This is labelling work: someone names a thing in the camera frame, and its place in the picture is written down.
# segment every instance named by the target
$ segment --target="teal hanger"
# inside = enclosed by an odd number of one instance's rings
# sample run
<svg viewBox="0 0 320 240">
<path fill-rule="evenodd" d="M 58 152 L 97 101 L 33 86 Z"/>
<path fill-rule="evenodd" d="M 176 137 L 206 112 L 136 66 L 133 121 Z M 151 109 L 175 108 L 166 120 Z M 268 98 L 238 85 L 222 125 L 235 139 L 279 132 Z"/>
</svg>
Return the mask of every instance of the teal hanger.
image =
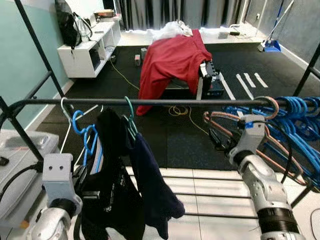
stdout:
<svg viewBox="0 0 320 240">
<path fill-rule="evenodd" d="M 132 139 L 135 141 L 136 140 L 136 135 L 138 133 L 138 129 L 137 129 L 136 124 L 134 122 L 134 117 L 135 117 L 134 108 L 132 107 L 130 99 L 127 96 L 125 96 L 124 99 L 127 101 L 128 105 L 129 105 L 129 108 L 130 108 L 130 116 L 129 116 L 129 118 L 127 118 L 126 116 L 124 116 L 124 118 L 128 122 L 128 131 L 129 131 Z"/>
</svg>

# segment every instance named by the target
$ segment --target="blue dustpan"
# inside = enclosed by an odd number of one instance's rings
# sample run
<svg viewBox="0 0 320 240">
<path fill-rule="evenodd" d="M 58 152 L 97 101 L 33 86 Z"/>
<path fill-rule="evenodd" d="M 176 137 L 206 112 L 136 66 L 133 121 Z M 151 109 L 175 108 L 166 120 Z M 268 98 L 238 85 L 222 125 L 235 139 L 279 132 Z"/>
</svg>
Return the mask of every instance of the blue dustpan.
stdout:
<svg viewBox="0 0 320 240">
<path fill-rule="evenodd" d="M 268 40 L 265 42 L 265 52 L 281 52 L 280 45 L 277 40 Z"/>
</svg>

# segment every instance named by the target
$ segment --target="white cabinet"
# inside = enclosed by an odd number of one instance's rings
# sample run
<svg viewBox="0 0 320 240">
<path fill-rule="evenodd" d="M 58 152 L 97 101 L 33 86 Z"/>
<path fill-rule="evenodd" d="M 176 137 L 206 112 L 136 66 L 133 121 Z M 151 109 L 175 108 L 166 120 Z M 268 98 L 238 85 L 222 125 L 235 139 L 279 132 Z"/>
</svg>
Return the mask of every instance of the white cabinet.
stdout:
<svg viewBox="0 0 320 240">
<path fill-rule="evenodd" d="M 91 41 L 71 49 L 62 45 L 57 49 L 68 78 L 96 78 L 109 60 L 121 38 L 119 21 L 99 22 L 92 28 Z M 96 49 L 100 63 L 94 68 L 89 51 Z"/>
</svg>

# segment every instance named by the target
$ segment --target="clothing rack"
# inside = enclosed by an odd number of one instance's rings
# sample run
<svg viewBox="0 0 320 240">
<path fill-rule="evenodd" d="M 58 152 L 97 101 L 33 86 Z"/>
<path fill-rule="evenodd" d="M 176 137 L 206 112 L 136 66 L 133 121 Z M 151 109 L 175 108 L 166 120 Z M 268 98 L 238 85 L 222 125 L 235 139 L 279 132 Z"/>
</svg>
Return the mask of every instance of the clothing rack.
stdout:
<svg viewBox="0 0 320 240">
<path fill-rule="evenodd" d="M 43 162 L 44 158 L 38 151 L 37 147 L 34 145 L 32 140 L 29 138 L 26 131 L 23 129 L 19 121 L 17 120 L 17 115 L 22 109 L 27 105 L 60 105 L 61 100 L 59 99 L 34 99 L 35 94 L 42 87 L 42 85 L 49 79 L 52 78 L 52 81 L 61 96 L 65 97 L 61 86 L 57 80 L 56 75 L 54 74 L 53 69 L 40 45 L 40 42 L 37 38 L 37 35 L 32 27 L 32 24 L 26 14 L 26 11 L 20 0 L 14 0 L 21 17 L 29 31 L 29 34 L 42 58 L 42 61 L 47 69 L 47 73 L 43 78 L 35 85 L 35 87 L 26 95 L 23 100 L 17 101 L 11 105 L 7 105 L 4 99 L 0 96 L 0 107 L 2 109 L 2 114 L 0 115 L 0 130 L 2 128 L 5 120 L 9 120 L 24 142 L 27 144 L 29 149 L 38 159 L 38 161 Z M 319 78 L 319 71 L 314 71 L 314 64 L 320 54 L 320 45 L 318 46 L 315 55 L 313 56 L 309 67 L 305 75 L 303 76 L 296 92 L 300 92 L 303 88 L 305 81 L 307 80 L 310 72 L 313 72 Z M 259 106 L 268 106 L 270 103 L 266 100 L 130 100 L 131 104 L 134 106 L 138 105 L 149 105 L 149 106 L 238 106 L 238 107 L 259 107 Z M 73 110 L 71 108 L 72 104 L 82 104 L 82 105 L 103 105 L 103 106 L 127 106 L 128 103 L 124 99 L 65 99 L 63 101 L 66 104 L 67 113 L 72 116 Z M 280 107 L 287 107 L 288 103 L 283 100 L 277 101 Z M 183 176 L 163 176 L 164 178 L 192 178 L 192 179 L 205 179 L 205 180 L 217 180 L 217 181 L 242 181 L 241 179 L 233 178 L 209 178 L 209 177 L 183 177 Z M 293 201 L 292 208 L 296 206 L 311 190 L 313 187 L 311 185 L 307 188 Z M 232 195 L 213 195 L 213 194 L 197 194 L 197 193 L 176 193 L 177 195 L 188 195 L 188 196 L 203 196 L 203 197 L 218 197 L 218 198 L 235 198 L 235 199 L 250 199 L 249 196 L 232 196 Z M 188 216 L 198 216 L 198 217 L 215 217 L 215 218 L 234 218 L 234 219 L 258 219 L 256 216 L 240 216 L 240 215 L 224 215 L 224 214 L 202 214 L 202 213 L 186 213 Z"/>
</svg>

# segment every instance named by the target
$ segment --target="white tile floor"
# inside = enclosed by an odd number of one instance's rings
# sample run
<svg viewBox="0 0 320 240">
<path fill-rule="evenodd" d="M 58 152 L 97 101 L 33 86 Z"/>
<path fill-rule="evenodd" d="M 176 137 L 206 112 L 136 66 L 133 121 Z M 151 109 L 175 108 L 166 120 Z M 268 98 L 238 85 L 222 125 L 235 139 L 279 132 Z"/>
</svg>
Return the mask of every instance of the white tile floor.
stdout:
<svg viewBox="0 0 320 240">
<path fill-rule="evenodd" d="M 219 32 L 234 31 L 237 29 L 241 35 L 229 35 L 228 38 L 219 39 Z M 236 28 L 201 28 L 200 34 L 204 44 L 225 44 L 225 43 L 260 43 L 266 36 L 260 31 L 256 35 L 256 28 L 249 23 L 243 23 Z M 121 32 L 121 39 L 118 46 L 148 46 L 152 44 L 153 32 L 156 30 L 148 29 L 129 30 Z"/>
<path fill-rule="evenodd" d="M 127 167 L 129 174 L 132 168 Z M 228 178 L 241 179 L 236 171 L 193 170 L 193 169 L 160 169 L 163 176 L 198 177 L 198 178 Z M 165 182 L 174 193 L 197 193 L 211 195 L 249 196 L 249 190 L 242 181 L 207 180 L 165 177 Z M 304 189 L 290 179 L 284 183 L 288 202 L 291 203 Z M 256 216 L 251 199 L 221 198 L 208 196 L 177 195 L 183 202 L 187 213 L 222 214 L 239 216 Z M 295 218 L 306 240 L 314 240 L 311 232 L 311 212 L 320 208 L 320 194 L 310 192 L 294 209 Z M 320 210 L 314 219 L 320 219 Z M 260 229 L 255 219 L 235 219 L 205 216 L 183 216 L 169 221 L 169 240 L 258 240 Z M 319 223 L 313 224 L 313 231 L 320 236 Z M 108 232 L 112 240 L 125 240 L 115 230 Z M 154 227 L 146 226 L 144 240 L 161 240 Z"/>
</svg>

